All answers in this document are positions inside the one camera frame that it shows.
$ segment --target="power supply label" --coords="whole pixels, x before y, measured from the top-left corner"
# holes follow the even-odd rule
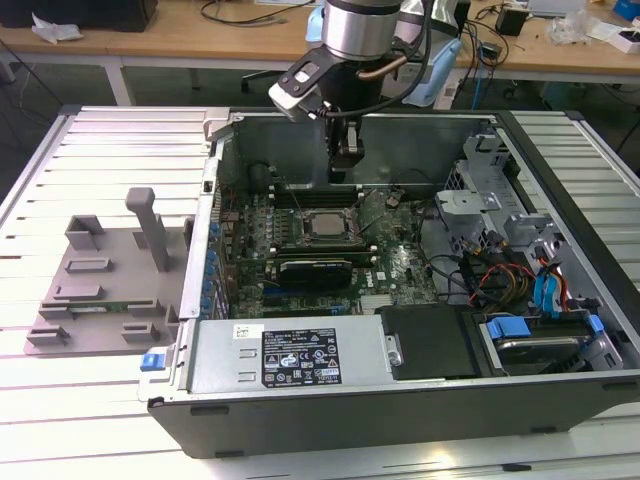
[[[342,383],[335,328],[262,332],[262,384],[267,388]]]

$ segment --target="small black device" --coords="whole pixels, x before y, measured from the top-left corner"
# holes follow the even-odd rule
[[[3,27],[33,25],[31,13],[58,25],[143,32],[153,17],[158,0],[0,0]]]
[[[524,22],[531,13],[521,8],[502,7],[496,20],[496,31],[502,35],[517,37],[522,31]]]
[[[478,46],[478,55],[484,60],[489,60],[490,62],[497,62],[501,53],[502,47],[495,43],[482,42],[480,46]]]

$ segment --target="blue latch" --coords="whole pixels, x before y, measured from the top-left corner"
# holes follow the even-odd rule
[[[602,324],[602,320],[597,315],[589,315],[589,325],[593,329],[593,333],[604,332],[604,325]]]
[[[487,322],[493,340],[510,337],[530,337],[531,330],[524,317],[496,317]]]
[[[140,362],[141,372],[157,372],[164,370],[164,353],[145,353]]]

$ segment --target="gray plastic part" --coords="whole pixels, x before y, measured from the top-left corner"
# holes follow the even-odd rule
[[[45,320],[73,320],[73,313],[69,310],[69,307],[49,307],[41,305],[38,313]]]
[[[74,250],[97,250],[94,236],[102,234],[104,230],[95,215],[71,217],[65,232]]]
[[[160,338],[160,332],[151,321],[125,323],[121,333],[127,343],[154,342]]]
[[[166,272],[169,268],[169,255],[164,241],[164,225],[153,213],[155,198],[151,188],[131,188],[127,194],[125,205],[138,217],[156,268],[159,272]]]
[[[102,230],[97,219],[74,220],[73,228],[84,228],[85,232],[98,232],[96,227]],[[27,355],[143,353],[175,340],[174,315],[180,308],[188,258],[184,232],[182,228],[160,226],[160,231],[165,230],[162,240],[166,245],[168,271],[158,272],[150,250],[140,250],[134,241],[133,232],[139,230],[106,229],[92,233],[99,257],[95,250],[76,250],[71,245],[67,248],[33,325],[37,330],[61,327],[67,341],[49,344],[36,340],[37,345],[27,341],[24,348]],[[97,258],[109,259],[111,267],[82,273],[66,269],[74,263],[91,265]],[[88,289],[93,288],[95,293],[98,285],[102,287],[102,298],[87,299]],[[70,300],[57,299],[59,287],[63,295],[69,297],[71,292],[76,296],[72,295]],[[153,329],[144,335],[134,335],[136,341],[131,341],[132,337],[125,340],[124,325],[140,321],[150,322]]]
[[[180,327],[180,319],[176,314],[176,311],[172,306],[167,308],[167,313],[164,316],[164,324],[171,335],[171,338],[175,340],[178,338],[178,328]]]
[[[147,239],[144,238],[144,232],[142,231],[133,232],[133,241],[136,242],[136,245],[138,245],[140,250],[146,250],[149,248],[149,245],[147,245]]]
[[[108,258],[83,258],[69,260],[64,269],[67,273],[98,273],[111,270],[111,260]]]
[[[157,317],[164,314],[164,308],[157,299],[142,305],[129,305],[127,310],[135,318]]]
[[[187,249],[191,246],[191,238],[193,237],[193,217],[184,219],[184,243]]]
[[[27,342],[32,345],[64,345],[69,334],[64,328],[57,326],[52,328],[32,328],[27,334]]]
[[[53,294],[55,300],[100,300],[104,290],[100,285],[58,285]]]

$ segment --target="white tissue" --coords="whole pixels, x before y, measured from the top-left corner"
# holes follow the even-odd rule
[[[34,23],[31,31],[47,42],[57,44],[58,41],[77,40],[83,37],[77,25],[56,25],[39,19],[33,13],[31,16]]]

